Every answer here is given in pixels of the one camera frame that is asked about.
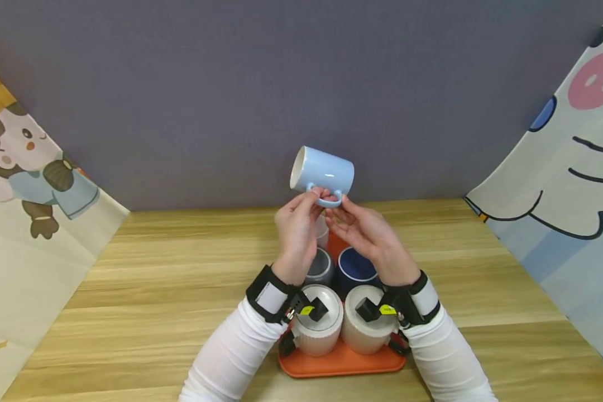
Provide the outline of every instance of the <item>light blue mug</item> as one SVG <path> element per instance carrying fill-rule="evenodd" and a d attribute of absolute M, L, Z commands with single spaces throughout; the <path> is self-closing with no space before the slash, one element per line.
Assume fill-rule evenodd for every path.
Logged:
<path fill-rule="evenodd" d="M 327 154 L 310 147 L 301 147 L 290 173 L 290 188 L 308 192 L 318 186 L 328 189 L 337 200 L 318 199 L 324 208 L 337 208 L 342 195 L 348 194 L 353 185 L 355 166 L 341 157 Z"/>

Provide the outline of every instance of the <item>black wrist strap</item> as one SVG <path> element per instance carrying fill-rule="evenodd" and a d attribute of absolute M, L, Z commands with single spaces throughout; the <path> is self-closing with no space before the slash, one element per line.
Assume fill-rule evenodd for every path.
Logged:
<path fill-rule="evenodd" d="M 420 278 L 414 284 L 385 285 L 385 293 L 378 304 L 364 299 L 356 312 L 367 322 L 377 320 L 382 315 L 396 314 L 400 326 L 405 328 L 431 322 L 440 308 L 436 289 L 424 271 L 420 271 Z"/>
<path fill-rule="evenodd" d="M 308 300 L 301 287 L 284 283 L 266 265 L 246 289 L 246 299 L 269 323 L 289 323 L 294 314 L 308 315 L 319 321 L 327 312 L 319 299 Z"/>

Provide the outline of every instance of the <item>table surface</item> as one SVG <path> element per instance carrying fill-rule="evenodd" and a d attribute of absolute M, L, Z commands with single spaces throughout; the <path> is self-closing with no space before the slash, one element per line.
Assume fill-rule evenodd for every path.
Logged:
<path fill-rule="evenodd" d="M 603 360 L 459 199 L 370 203 L 505 401 L 603 402 Z M 272 208 L 131 213 L 4 401 L 175 401 L 205 339 L 277 253 Z M 294 380 L 266 357 L 244 400 L 429 401 L 415 365 Z"/>

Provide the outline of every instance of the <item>cartoon child illustration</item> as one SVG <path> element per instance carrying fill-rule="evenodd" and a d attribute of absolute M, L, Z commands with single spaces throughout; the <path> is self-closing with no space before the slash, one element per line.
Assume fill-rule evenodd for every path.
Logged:
<path fill-rule="evenodd" d="M 592 47 L 546 106 L 545 121 L 539 117 L 495 172 L 467 195 L 484 215 L 498 221 L 530 215 L 568 236 L 601 236 L 603 37 Z"/>
<path fill-rule="evenodd" d="M 33 238 L 59 230 L 52 206 L 76 219 L 98 198 L 98 187 L 18 103 L 0 111 L 0 202 L 22 200 Z"/>

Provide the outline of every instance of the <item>gray cup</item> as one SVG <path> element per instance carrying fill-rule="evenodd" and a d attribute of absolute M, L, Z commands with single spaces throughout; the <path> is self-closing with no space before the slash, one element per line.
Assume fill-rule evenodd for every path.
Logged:
<path fill-rule="evenodd" d="M 306 275 L 304 285 L 319 284 L 330 286 L 335 275 L 335 264 L 328 251 L 323 248 L 317 248 L 317 255 L 313 263 L 310 264 L 310 270 Z"/>

